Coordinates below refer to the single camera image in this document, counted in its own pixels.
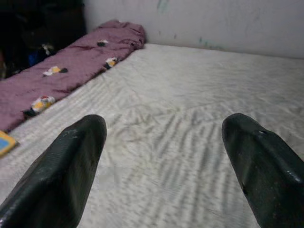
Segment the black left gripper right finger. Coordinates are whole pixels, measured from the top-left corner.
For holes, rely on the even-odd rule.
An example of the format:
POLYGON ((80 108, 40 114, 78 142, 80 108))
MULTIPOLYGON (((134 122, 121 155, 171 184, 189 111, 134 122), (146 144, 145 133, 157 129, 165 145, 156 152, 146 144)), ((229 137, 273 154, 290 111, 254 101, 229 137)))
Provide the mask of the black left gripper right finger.
POLYGON ((241 189, 262 228, 304 226, 304 162, 276 133, 236 113, 222 139, 241 189))

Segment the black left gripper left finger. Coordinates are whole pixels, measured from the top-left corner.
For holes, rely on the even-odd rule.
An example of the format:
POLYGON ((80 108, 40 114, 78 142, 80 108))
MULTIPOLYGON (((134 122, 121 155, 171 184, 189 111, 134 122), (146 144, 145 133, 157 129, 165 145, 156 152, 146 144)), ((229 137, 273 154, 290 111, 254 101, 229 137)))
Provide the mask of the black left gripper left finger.
POLYGON ((1 204, 1 227, 77 227, 106 137, 105 120, 96 114, 65 128, 1 204))

